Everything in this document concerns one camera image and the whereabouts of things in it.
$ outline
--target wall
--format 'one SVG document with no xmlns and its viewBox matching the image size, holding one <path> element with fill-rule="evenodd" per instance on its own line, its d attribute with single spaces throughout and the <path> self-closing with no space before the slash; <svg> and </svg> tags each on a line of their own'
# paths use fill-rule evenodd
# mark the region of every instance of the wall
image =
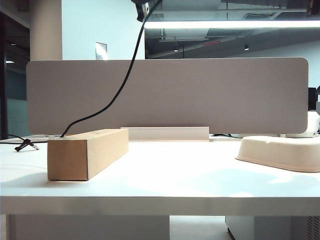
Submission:
<svg viewBox="0 0 320 240">
<path fill-rule="evenodd" d="M 62 0 L 63 59 L 96 59 L 96 42 L 107 44 L 108 59 L 131 59 L 140 28 L 130 0 Z M 144 34 L 136 58 L 145 58 Z"/>
<path fill-rule="evenodd" d="M 309 87 L 320 85 L 320 41 L 305 42 L 261 51 L 248 51 L 230 57 L 304 57 L 309 62 Z"/>
<path fill-rule="evenodd" d="M 30 59 L 62 60 L 61 0 L 32 0 Z"/>
</svg>

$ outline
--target white wall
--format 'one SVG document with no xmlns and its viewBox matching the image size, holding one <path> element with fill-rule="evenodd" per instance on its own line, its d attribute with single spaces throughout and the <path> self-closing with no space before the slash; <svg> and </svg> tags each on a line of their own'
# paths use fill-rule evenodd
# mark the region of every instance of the white wall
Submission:
<svg viewBox="0 0 320 240">
<path fill-rule="evenodd" d="M 96 42 L 107 44 L 108 59 L 131 59 L 140 28 L 130 0 L 62 0 L 63 59 L 96 59 Z M 144 43 L 143 35 L 137 59 Z"/>
<path fill-rule="evenodd" d="M 262 51 L 248 51 L 231 57 L 304 57 L 309 62 L 309 87 L 316 88 L 320 85 L 320 41 L 294 44 Z"/>
</svg>

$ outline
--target black cable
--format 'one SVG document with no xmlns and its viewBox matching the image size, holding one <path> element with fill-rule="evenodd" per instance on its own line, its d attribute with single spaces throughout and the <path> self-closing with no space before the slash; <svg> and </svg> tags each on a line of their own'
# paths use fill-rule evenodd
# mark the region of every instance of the black cable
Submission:
<svg viewBox="0 0 320 240">
<path fill-rule="evenodd" d="M 118 97 L 119 94 L 121 93 L 122 89 L 123 89 L 124 86 L 126 85 L 127 80 L 128 80 L 128 78 L 129 78 L 129 76 L 130 76 L 132 67 L 133 67 L 133 65 L 134 65 L 134 63 L 135 63 L 136 55 L 137 55 L 137 52 L 138 52 L 138 48 L 139 48 L 140 40 L 141 40 L 141 37 L 142 37 L 142 33 L 144 32 L 145 24 L 146 24 L 146 22 L 148 21 L 148 19 L 149 19 L 149 17 L 151 16 L 151 14 L 153 13 L 153 11 L 156 9 L 156 7 L 157 7 L 161 2 L 162 2 L 162 0 L 158 0 L 158 1 L 154 4 L 154 6 L 150 9 L 150 12 L 148 13 L 148 15 L 144 18 L 143 23 L 142 23 L 142 26 L 141 26 L 141 29 L 140 29 L 140 32 L 139 32 L 139 35 L 138 35 L 138 39 L 137 39 L 137 42 L 136 42 L 136 45 L 135 45 L 135 50 L 134 50 L 134 53 L 133 53 L 133 57 L 132 57 L 132 60 L 131 60 L 131 62 L 130 62 L 130 66 L 129 66 L 129 68 L 128 68 L 128 71 L 127 71 L 127 73 L 126 73 L 126 75 L 125 75 L 125 78 L 124 78 L 124 80 L 123 80 L 123 82 L 122 82 L 119 90 L 116 92 L 116 94 L 114 95 L 114 97 L 112 98 L 112 100 L 111 100 L 111 101 L 109 102 L 109 104 L 108 104 L 107 106 L 105 106 L 103 109 L 101 109 L 101 110 L 99 110 L 99 111 L 97 111 L 97 112 L 95 112 L 95 113 L 93 113 L 93 114 L 91 114 L 91 115 L 89 115 L 89 116 L 80 118 L 80 119 L 78 119 L 78 120 L 73 121 L 72 123 L 70 123 L 69 126 L 64 130 L 64 132 L 62 133 L 62 135 L 60 136 L 60 138 L 63 138 L 63 137 L 66 135 L 66 133 L 69 131 L 69 129 L 70 129 L 73 125 L 75 125 L 75 124 L 77 124 L 77 123 L 80 123 L 80 122 L 82 122 L 82 121 L 91 119 L 91 118 L 93 118 L 93 117 L 95 117 L 95 116 L 103 113 L 103 112 L 104 112 L 105 110 L 107 110 L 107 109 L 114 103 L 114 101 L 117 99 L 117 97 Z"/>
<path fill-rule="evenodd" d="M 213 137 L 229 137 L 229 138 L 233 138 L 233 139 L 237 139 L 238 137 L 232 136 L 231 134 L 223 134 L 223 133 L 217 133 L 217 134 L 213 134 Z"/>
<path fill-rule="evenodd" d="M 24 141 L 24 140 L 25 140 L 25 139 L 23 139 L 22 137 L 17 136 L 17 135 L 13 135 L 13 134 L 8 134 L 8 136 L 10 136 L 10 137 L 14 137 L 14 138 L 18 138 L 18 139 L 21 139 L 22 141 Z"/>
<path fill-rule="evenodd" d="M 22 141 L 24 141 L 25 139 L 21 136 L 18 135 L 13 135 L 13 134 L 8 134 L 8 136 L 10 137 L 14 137 L 17 139 L 21 139 Z M 32 141 L 31 144 L 44 144 L 47 143 L 47 141 Z M 22 142 L 0 142 L 0 144 L 16 144 L 16 145 L 20 145 L 22 144 Z"/>
<path fill-rule="evenodd" d="M 47 141 L 32 141 L 31 144 L 46 144 Z M 0 144 L 20 145 L 22 142 L 0 142 Z"/>
</svg>

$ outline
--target black power cord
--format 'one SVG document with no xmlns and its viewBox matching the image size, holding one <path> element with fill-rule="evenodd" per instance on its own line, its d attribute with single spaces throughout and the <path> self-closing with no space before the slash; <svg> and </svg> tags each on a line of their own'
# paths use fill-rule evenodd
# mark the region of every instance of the black power cord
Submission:
<svg viewBox="0 0 320 240">
<path fill-rule="evenodd" d="M 229 138 L 233 138 L 233 139 L 237 139 L 238 137 L 232 136 L 231 134 L 224 134 L 224 133 L 216 133 L 212 135 L 213 137 L 229 137 Z"/>
<path fill-rule="evenodd" d="M 21 139 L 22 142 L 0 142 L 0 144 L 20 145 L 20 146 L 15 148 L 15 150 L 17 152 L 19 152 L 21 149 L 23 149 L 23 148 L 25 148 L 26 146 L 29 146 L 29 145 L 38 150 L 39 148 L 37 146 L 35 146 L 35 144 L 45 144 L 45 143 L 47 143 L 47 141 L 31 141 L 30 139 L 27 139 L 27 138 L 24 139 L 23 137 L 17 136 L 17 135 L 14 135 L 14 134 L 8 134 L 8 136 Z"/>
<path fill-rule="evenodd" d="M 138 52 L 138 48 L 139 48 L 139 44 L 140 44 L 140 40 L 141 40 L 141 37 L 142 37 L 142 34 L 144 32 L 144 28 L 145 28 L 145 24 L 146 22 L 148 21 L 148 19 L 150 18 L 151 14 L 153 13 L 153 11 L 156 9 L 156 7 L 162 2 L 162 0 L 158 0 L 154 6 L 150 9 L 150 12 L 148 13 L 148 15 L 144 18 L 143 20 L 143 23 L 142 23 L 142 26 L 141 26 L 141 29 L 140 29 L 140 32 L 139 32 L 139 35 L 138 35 L 138 39 L 137 39 L 137 42 L 136 42 L 136 45 L 135 45 L 135 50 L 134 50 L 134 54 L 133 54 L 133 57 L 132 57 L 132 60 L 130 62 L 130 66 L 128 68 L 128 71 L 125 75 L 125 78 L 119 88 L 119 90 L 116 92 L 116 94 L 114 95 L 114 97 L 112 98 L 112 100 L 109 102 L 109 104 L 107 106 L 105 106 L 104 108 L 102 108 L 101 110 L 89 115 L 89 116 L 86 116 L 86 117 L 83 117 L 83 118 L 80 118 L 76 121 L 73 121 L 72 123 L 69 124 L 69 126 L 64 130 L 64 132 L 62 133 L 62 135 L 60 136 L 60 138 L 63 138 L 67 132 L 69 131 L 69 129 L 77 124 L 77 123 L 80 123 L 82 121 L 85 121 L 85 120 L 88 120 L 88 119 L 91 119 L 101 113 L 103 113 L 104 111 L 106 111 L 114 102 L 115 100 L 117 99 L 117 97 L 119 96 L 119 94 L 121 93 L 122 89 L 125 87 L 126 83 L 127 83 L 127 80 L 130 76 L 130 73 L 131 73 L 131 70 L 132 70 L 132 67 L 135 63 L 135 60 L 136 60 L 136 55 L 137 55 L 137 52 Z"/>
</svg>

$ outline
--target floor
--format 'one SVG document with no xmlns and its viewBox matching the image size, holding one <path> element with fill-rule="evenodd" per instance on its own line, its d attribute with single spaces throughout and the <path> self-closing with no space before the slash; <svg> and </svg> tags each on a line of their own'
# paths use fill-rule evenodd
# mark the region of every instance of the floor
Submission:
<svg viewBox="0 0 320 240">
<path fill-rule="evenodd" d="M 170 216 L 170 240 L 232 240 L 224 216 Z"/>
</svg>

